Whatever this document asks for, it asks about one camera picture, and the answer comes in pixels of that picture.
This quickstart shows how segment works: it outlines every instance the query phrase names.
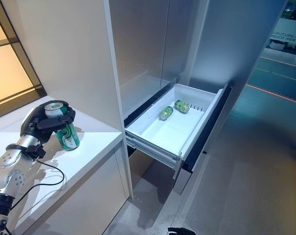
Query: green can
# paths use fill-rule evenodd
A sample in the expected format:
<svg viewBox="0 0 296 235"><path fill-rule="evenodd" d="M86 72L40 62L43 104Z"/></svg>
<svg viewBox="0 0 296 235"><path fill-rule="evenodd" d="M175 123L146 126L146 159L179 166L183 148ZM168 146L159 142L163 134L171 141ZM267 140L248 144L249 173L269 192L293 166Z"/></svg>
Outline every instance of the green can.
<svg viewBox="0 0 296 235"><path fill-rule="evenodd" d="M63 116L67 113L67 108L61 102L51 103L45 106L45 114L48 118ZM56 132L62 148L65 150L73 150L79 146L79 138L74 129L73 123Z"/></svg>
<svg viewBox="0 0 296 235"><path fill-rule="evenodd" d="M171 106L167 106L160 114L159 118L163 121L169 118L173 113L173 108Z"/></svg>
<svg viewBox="0 0 296 235"><path fill-rule="evenodd" d="M185 102L181 101L180 99L175 102L174 107L177 110L181 111L183 114L186 114L189 111L188 104L186 104Z"/></svg>

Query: concrete floor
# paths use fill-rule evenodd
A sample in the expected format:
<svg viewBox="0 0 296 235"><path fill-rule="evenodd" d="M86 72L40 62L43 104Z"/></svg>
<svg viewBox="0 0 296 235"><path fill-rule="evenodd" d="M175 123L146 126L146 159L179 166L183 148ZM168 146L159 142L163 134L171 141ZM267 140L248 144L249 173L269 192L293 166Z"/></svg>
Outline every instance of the concrete floor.
<svg viewBox="0 0 296 235"><path fill-rule="evenodd" d="M179 196L154 161L106 235L296 235L296 103L246 87Z"/></svg>

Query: red laser line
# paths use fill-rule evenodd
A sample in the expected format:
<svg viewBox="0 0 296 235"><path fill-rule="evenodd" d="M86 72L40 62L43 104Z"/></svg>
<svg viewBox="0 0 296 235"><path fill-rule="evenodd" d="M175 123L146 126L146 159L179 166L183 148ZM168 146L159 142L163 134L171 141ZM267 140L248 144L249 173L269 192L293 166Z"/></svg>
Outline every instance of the red laser line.
<svg viewBox="0 0 296 235"><path fill-rule="evenodd" d="M273 60L273 59L266 58L266 57L263 57L263 56L260 56L260 57L263 58L263 59L272 60L272 61L276 61L276 62L279 62L279 63L285 64L285 65L290 65L290 66L294 66L294 67L296 67L296 65L288 64L288 63L286 63L286 62L282 62L282 61L279 61L279 60Z"/></svg>
<svg viewBox="0 0 296 235"><path fill-rule="evenodd" d="M246 86L249 86L249 87L252 87L252 88L256 88L256 89L258 89L258 90L261 90L261 91L267 92L267 93L269 93L269 94L276 95L276 96L278 96L278 97L281 97L281 98L284 98L284 99L287 99L287 100L289 100L289 101L292 101L292 102L296 103L296 100L294 100L294 99L290 99L290 98L284 97L284 96L282 96L282 95L279 95L279 94L276 94L276 93L273 93L273 92L269 92L269 91L264 90L264 89L262 89L262 88L255 87L255 86L252 86L252 85L249 85L249 84L246 84Z"/></svg>

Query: can lid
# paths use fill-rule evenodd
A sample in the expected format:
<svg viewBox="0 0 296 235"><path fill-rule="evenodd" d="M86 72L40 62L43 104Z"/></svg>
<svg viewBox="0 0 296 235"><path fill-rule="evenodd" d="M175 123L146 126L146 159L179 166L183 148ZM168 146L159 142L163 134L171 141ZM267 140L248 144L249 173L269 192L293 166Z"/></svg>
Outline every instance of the can lid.
<svg viewBox="0 0 296 235"><path fill-rule="evenodd" d="M45 106L45 110L56 110L56 109L60 109L62 107L63 107L62 103L56 102L56 103L47 104Z"/></svg>

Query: white drawer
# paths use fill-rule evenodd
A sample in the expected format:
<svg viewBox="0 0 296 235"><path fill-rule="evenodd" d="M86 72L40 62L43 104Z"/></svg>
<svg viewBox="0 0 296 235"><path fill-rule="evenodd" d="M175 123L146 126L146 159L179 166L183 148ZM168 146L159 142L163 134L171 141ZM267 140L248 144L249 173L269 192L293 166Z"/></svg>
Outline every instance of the white drawer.
<svg viewBox="0 0 296 235"><path fill-rule="evenodd" d="M224 89L215 94L175 84L125 128L127 144L179 171ZM188 103L187 114L174 108L178 99ZM174 111L163 121L159 114L166 106L173 107Z"/></svg>

